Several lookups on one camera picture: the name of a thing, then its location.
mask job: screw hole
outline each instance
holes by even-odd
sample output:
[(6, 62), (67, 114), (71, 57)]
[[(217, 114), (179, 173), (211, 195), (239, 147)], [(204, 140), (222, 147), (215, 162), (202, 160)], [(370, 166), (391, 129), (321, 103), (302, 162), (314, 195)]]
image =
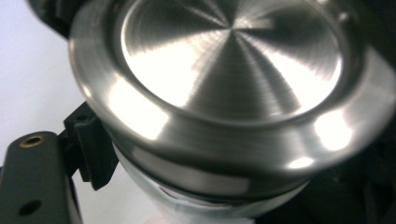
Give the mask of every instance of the screw hole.
[(41, 202), (39, 200), (34, 200), (29, 203), (24, 204), (20, 208), (20, 216), (26, 217), (32, 215), (35, 211), (37, 211), (41, 207)]
[(21, 147), (35, 147), (43, 143), (45, 140), (43, 135), (36, 135), (26, 138), (20, 143)]
[(86, 116), (86, 115), (80, 115), (80, 116), (76, 117), (76, 120), (78, 120), (78, 121), (84, 121), (87, 119), (88, 119), (88, 116)]

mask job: brushed metal surface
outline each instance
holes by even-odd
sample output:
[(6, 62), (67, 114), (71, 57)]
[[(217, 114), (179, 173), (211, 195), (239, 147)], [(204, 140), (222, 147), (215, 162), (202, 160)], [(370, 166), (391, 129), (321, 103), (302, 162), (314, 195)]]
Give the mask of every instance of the brushed metal surface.
[(394, 69), (337, 4), (91, 1), (71, 62), (146, 175), (203, 197), (272, 197), (356, 154), (394, 113)]

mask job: brass screw hole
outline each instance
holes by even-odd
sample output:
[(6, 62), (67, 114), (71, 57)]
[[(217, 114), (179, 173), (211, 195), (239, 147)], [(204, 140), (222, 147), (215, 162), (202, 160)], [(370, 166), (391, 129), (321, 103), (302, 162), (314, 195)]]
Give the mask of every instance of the brass screw hole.
[(29, 138), (26, 138), (20, 143), (21, 147), (35, 147), (40, 145), (45, 141), (45, 138), (43, 135), (36, 135), (36, 136), (31, 136)]

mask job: black plastic bracket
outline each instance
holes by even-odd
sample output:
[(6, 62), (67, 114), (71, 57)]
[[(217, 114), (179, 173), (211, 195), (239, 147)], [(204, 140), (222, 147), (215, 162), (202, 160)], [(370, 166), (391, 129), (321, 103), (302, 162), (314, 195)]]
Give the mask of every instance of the black plastic bracket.
[(101, 121), (86, 103), (65, 121), (66, 130), (31, 133), (13, 142), (0, 174), (1, 224), (80, 224), (71, 176), (79, 169), (97, 190), (118, 159)]
[(0, 179), (0, 223), (80, 224), (71, 179), (55, 133), (13, 142)]

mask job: stainless steel lid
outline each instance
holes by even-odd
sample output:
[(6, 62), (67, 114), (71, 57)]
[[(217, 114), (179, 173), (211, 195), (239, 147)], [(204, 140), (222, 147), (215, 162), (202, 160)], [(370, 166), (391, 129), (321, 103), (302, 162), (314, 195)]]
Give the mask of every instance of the stainless steel lid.
[(389, 122), (394, 71), (358, 28), (335, 1), (96, 0), (70, 55), (122, 161), (186, 192), (269, 197)]

